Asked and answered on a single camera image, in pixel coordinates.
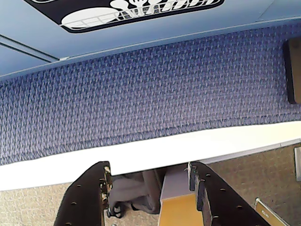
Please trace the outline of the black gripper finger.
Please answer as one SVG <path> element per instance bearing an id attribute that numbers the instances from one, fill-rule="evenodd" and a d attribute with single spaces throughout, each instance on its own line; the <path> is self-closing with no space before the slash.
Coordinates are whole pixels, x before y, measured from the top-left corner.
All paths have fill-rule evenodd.
<path id="1" fill-rule="evenodd" d="M 111 189 L 110 163 L 95 163 L 65 191 L 54 225 L 104 226 Z"/>
<path id="2" fill-rule="evenodd" d="M 202 213 L 204 226 L 268 226 L 222 177 L 209 166 L 188 163 L 189 189 L 195 193 L 196 209 Z"/>

